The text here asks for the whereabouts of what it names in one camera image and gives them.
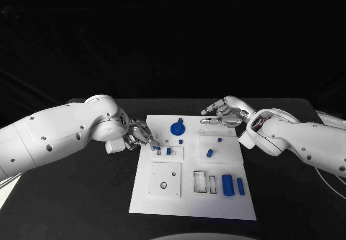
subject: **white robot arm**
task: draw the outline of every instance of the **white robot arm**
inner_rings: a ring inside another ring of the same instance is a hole
[[[212,104],[202,115],[213,110],[218,118],[206,118],[200,123],[235,128],[245,122],[239,143],[248,149],[258,146],[275,157],[288,149],[306,164],[346,178],[346,130],[319,123],[301,123],[280,109],[257,112],[233,96]]]
[[[108,154],[138,145],[160,147],[147,124],[130,119],[112,97],[97,95],[0,129],[0,182],[81,151],[92,139],[105,142]]]

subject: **round hole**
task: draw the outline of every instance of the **round hole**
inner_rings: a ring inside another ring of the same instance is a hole
[[[52,147],[52,145],[46,145],[46,150],[47,150],[49,152],[53,151],[53,147]]]
[[[160,184],[160,188],[161,188],[161,189],[166,189],[166,188],[167,188],[167,183],[166,183],[166,182],[163,182],[163,183]]]

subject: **black table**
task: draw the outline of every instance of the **black table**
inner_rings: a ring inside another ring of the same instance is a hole
[[[118,99],[117,104],[133,118],[146,119],[147,115],[199,116],[216,100]],[[282,109],[303,123],[321,123],[304,99],[245,101],[258,110]],[[245,125],[238,127],[238,135],[244,129]],[[257,147],[241,146],[241,151],[257,222],[128,213],[140,147],[108,155],[105,143],[91,141],[82,151],[22,176],[0,210],[0,239],[148,240],[197,232],[257,239],[343,236],[346,200],[329,189],[316,169],[290,151],[280,157]]]

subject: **black background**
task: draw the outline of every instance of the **black background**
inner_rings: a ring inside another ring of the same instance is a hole
[[[115,101],[130,116],[143,119],[147,115],[197,116],[216,100]],[[303,99],[245,101],[257,109],[282,109],[303,123],[321,123]],[[245,125],[236,128],[238,135],[244,129]],[[91,141],[82,151],[22,176],[0,211],[0,238],[150,240],[200,232],[274,240],[343,238],[346,201],[324,184],[316,169],[290,151],[278,157],[257,147],[248,150],[241,146],[241,151],[257,221],[128,213],[140,148],[109,155],[105,144]],[[346,195],[336,177],[321,174]]]
[[[343,1],[0,7],[3,126],[98,94],[304,98],[316,109],[346,115]]]

